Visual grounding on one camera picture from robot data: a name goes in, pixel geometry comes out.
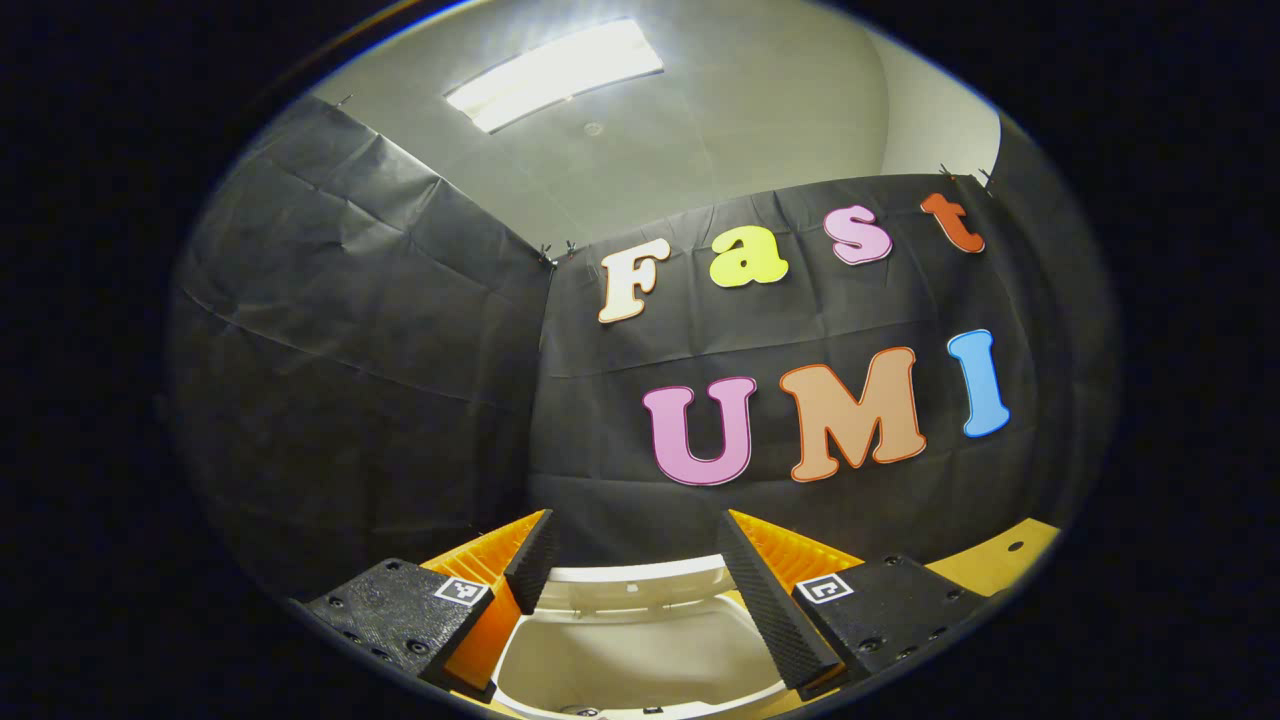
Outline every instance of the pink letter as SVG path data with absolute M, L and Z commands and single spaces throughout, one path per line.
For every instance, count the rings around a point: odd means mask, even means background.
M 893 250 L 893 241 L 888 233 L 868 224 L 874 222 L 874 213 L 861 205 L 854 205 L 827 213 L 822 229 L 836 241 L 831 246 L 836 251 L 836 258 L 849 265 L 861 265 L 874 263 Z
M 751 420 L 746 398 L 755 392 L 751 378 L 724 378 L 707 387 L 721 405 L 724 452 L 716 460 L 699 460 L 689 451 L 689 418 L 694 401 L 687 387 L 664 387 L 644 396 L 653 416 L 653 452 L 663 474 L 686 486 L 718 486 L 742 474 L 751 462 Z

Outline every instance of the blue letter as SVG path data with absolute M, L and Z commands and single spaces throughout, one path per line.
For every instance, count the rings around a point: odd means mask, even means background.
M 960 361 L 969 388 L 969 421 L 964 424 L 964 434 L 969 437 L 989 436 L 1009 421 L 1009 409 L 1000 401 L 991 343 L 987 331 L 969 331 L 947 342 L 947 352 Z

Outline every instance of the orange part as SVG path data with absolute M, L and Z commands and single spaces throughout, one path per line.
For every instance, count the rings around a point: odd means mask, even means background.
M 786 588 L 788 594 L 799 582 L 863 564 L 860 559 L 847 552 L 841 552 L 786 528 L 765 523 L 737 510 L 728 512 L 742 528 L 742 533 L 751 541 L 755 551 L 760 553 L 769 570 L 773 571 L 773 577 Z
M 493 592 L 489 607 L 444 664 L 445 673 L 477 691 L 489 684 L 493 669 L 498 666 L 498 659 L 520 620 L 520 605 L 511 594 L 503 571 L 541 516 L 539 510 L 422 562 L 428 570 L 481 583 Z

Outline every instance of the orange letter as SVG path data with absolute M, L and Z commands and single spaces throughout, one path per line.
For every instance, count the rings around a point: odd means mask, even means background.
M 805 365 L 782 375 L 778 386 L 795 397 L 800 415 L 800 464 L 791 469 L 791 479 L 808 483 L 836 474 L 840 462 L 828 454 L 827 433 L 854 468 L 867 459 L 877 425 L 881 442 L 872 455 L 877 462 L 897 462 L 923 452 L 924 436 L 915 421 L 911 392 L 914 364 L 910 347 L 877 352 L 867 370 L 861 402 L 826 365 Z
M 982 252 L 982 249 L 987 246 L 982 241 L 980 234 L 969 232 L 960 218 L 964 217 L 964 208 L 956 202 L 947 202 L 942 193 L 934 192 L 933 195 L 924 199 L 920 202 L 920 210 L 933 215 L 938 224 L 942 225 L 942 232 L 946 233 L 947 240 L 951 245 L 955 245 L 965 252 Z
M 652 258 L 666 260 L 669 256 L 671 245 L 658 238 L 600 260 L 605 270 L 600 322 L 616 323 L 639 315 L 644 310 L 644 300 L 637 299 L 632 288 L 640 286 L 640 290 L 650 292 L 658 282 L 658 265 Z

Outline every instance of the white wall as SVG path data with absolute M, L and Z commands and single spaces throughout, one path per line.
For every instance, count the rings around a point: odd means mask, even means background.
M 888 85 L 881 174 L 937 173 L 946 165 L 987 184 L 978 169 L 989 173 L 1000 150 L 1000 118 L 991 105 L 897 42 L 870 29 L 867 35 Z

